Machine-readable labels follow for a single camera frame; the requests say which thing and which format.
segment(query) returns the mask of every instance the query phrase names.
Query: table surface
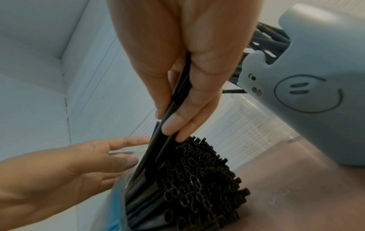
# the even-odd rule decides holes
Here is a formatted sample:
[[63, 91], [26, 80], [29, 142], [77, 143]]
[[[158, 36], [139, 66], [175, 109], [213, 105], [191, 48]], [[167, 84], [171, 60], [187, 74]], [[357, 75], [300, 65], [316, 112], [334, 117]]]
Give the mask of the table surface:
[[224, 231], [364, 231], [365, 168], [336, 164], [305, 139], [236, 171], [251, 195]]

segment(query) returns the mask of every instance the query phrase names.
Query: fingernail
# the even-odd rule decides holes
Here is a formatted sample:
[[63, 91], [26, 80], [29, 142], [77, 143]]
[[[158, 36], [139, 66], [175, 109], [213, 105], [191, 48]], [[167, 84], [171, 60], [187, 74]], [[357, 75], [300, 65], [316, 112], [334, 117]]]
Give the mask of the fingernail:
[[133, 167], [138, 163], [138, 157], [132, 156], [127, 160], [127, 167]]

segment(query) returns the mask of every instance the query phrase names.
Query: hand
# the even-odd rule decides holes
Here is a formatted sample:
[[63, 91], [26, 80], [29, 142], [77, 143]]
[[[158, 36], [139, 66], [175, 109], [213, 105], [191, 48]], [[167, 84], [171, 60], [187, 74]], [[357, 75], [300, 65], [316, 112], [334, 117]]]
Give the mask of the hand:
[[191, 52], [192, 89], [163, 125], [182, 142], [216, 109], [224, 82], [255, 29], [261, 0], [109, 0], [112, 19], [133, 68], [166, 112], [185, 54]]
[[0, 230], [42, 221], [109, 190], [138, 159], [109, 151], [149, 137], [96, 140], [0, 162]]

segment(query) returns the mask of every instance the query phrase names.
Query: smiley face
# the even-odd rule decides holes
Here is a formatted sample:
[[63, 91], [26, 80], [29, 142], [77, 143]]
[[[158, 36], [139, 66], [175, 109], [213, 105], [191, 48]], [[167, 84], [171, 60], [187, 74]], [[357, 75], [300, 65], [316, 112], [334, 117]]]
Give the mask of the smiley face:
[[302, 113], [323, 113], [337, 108], [343, 92], [324, 78], [294, 75], [281, 80], [274, 95], [286, 107]]

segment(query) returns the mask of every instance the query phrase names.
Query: gray machine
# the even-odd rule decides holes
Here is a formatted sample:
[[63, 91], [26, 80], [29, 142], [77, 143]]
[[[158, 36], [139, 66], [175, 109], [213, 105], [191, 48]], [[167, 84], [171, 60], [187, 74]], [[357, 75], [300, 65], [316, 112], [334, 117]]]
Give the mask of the gray machine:
[[365, 20], [299, 3], [279, 24], [288, 47], [271, 61], [256, 49], [236, 84], [336, 162], [365, 166]]

